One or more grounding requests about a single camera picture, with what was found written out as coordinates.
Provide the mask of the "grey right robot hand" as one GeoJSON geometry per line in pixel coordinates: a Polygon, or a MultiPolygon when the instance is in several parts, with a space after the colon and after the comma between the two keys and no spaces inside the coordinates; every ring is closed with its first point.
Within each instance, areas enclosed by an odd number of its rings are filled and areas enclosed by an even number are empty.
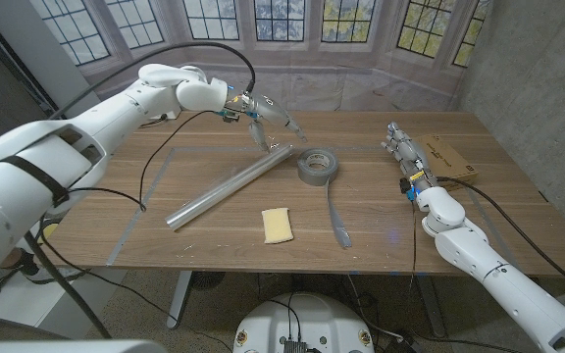
{"type": "Polygon", "coordinates": [[[400,164],[405,178],[400,183],[402,193],[417,195],[425,189],[438,186],[424,149],[396,122],[387,125],[386,142],[381,145],[400,164]]]}

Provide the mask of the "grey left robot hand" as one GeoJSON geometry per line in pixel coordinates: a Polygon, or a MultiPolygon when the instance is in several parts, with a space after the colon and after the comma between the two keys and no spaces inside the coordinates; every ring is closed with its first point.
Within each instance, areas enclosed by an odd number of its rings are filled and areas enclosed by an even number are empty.
{"type": "Polygon", "coordinates": [[[294,132],[302,142],[307,141],[304,131],[292,114],[268,96],[242,93],[230,98],[225,107],[243,113],[252,119],[252,122],[248,125],[248,131],[262,151],[270,151],[262,121],[267,121],[276,126],[284,126],[294,132]]]}

